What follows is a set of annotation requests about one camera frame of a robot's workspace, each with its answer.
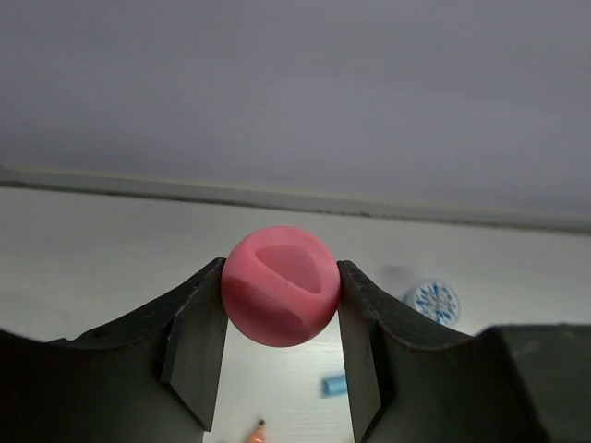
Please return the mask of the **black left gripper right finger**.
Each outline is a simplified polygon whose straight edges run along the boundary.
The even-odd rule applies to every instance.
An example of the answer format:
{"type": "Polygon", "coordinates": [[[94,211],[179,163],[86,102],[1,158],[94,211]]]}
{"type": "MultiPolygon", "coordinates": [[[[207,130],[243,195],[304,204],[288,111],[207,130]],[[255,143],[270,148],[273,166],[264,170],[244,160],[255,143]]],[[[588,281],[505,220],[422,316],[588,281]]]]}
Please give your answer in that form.
{"type": "Polygon", "coordinates": [[[590,328],[444,327],[338,265],[338,310],[358,442],[586,442],[590,328]]]}

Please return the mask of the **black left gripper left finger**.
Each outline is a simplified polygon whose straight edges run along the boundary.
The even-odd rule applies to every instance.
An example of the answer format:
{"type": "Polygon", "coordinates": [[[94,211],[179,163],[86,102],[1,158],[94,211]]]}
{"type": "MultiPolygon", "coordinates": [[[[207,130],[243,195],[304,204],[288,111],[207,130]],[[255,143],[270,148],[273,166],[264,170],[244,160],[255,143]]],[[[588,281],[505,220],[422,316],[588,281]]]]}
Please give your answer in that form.
{"type": "Polygon", "coordinates": [[[74,340],[1,334],[5,442],[200,442],[211,430],[227,317],[224,261],[74,340]]]}

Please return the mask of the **blue slime jar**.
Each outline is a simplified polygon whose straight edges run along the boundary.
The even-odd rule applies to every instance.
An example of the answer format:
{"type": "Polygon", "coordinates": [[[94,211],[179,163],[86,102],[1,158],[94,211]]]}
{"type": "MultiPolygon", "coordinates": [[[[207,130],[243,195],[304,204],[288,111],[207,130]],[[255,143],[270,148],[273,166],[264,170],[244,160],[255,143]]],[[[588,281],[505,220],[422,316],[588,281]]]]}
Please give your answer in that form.
{"type": "Polygon", "coordinates": [[[404,294],[403,302],[419,314],[448,328],[456,325],[461,314],[460,301],[455,291],[441,281],[422,281],[404,294]]]}

